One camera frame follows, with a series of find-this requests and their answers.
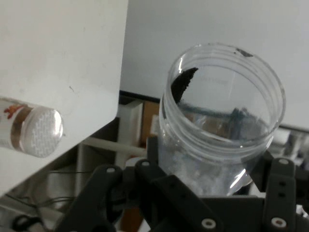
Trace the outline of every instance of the clear plastic jar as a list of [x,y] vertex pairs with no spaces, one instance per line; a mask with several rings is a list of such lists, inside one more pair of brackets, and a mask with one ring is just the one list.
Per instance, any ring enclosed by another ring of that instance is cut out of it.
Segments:
[[198,196],[230,195],[269,147],[285,94],[259,57],[197,45],[172,65],[160,103],[159,166]]

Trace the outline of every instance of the white tube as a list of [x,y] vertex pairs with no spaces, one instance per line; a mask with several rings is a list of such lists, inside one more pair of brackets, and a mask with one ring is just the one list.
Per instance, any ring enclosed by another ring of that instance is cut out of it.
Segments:
[[110,151],[129,153],[133,156],[146,157],[147,155],[147,151],[144,148],[140,148],[136,146],[129,146],[125,144],[119,144],[119,143],[104,140],[104,139],[88,137],[83,141],[83,144],[88,145],[88,146],[103,148],[103,149],[110,150]]

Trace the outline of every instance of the small bottle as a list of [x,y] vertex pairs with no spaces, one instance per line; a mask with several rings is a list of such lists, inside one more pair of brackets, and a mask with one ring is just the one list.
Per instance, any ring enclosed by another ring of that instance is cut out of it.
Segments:
[[54,152],[63,120],[54,109],[0,98],[0,146],[44,158]]

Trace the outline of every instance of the white wall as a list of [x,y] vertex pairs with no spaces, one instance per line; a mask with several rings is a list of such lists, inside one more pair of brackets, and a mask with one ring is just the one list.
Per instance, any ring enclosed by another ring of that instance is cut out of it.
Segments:
[[309,1],[129,0],[121,89],[161,97],[185,49],[222,42],[267,61],[287,97],[284,124],[309,129]]

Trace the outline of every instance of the bottle cap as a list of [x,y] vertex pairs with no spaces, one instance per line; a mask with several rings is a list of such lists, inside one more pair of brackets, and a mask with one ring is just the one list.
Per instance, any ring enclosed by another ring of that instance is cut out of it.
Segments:
[[60,113],[51,108],[36,107],[23,122],[20,147],[25,153],[44,158],[55,151],[62,134]]

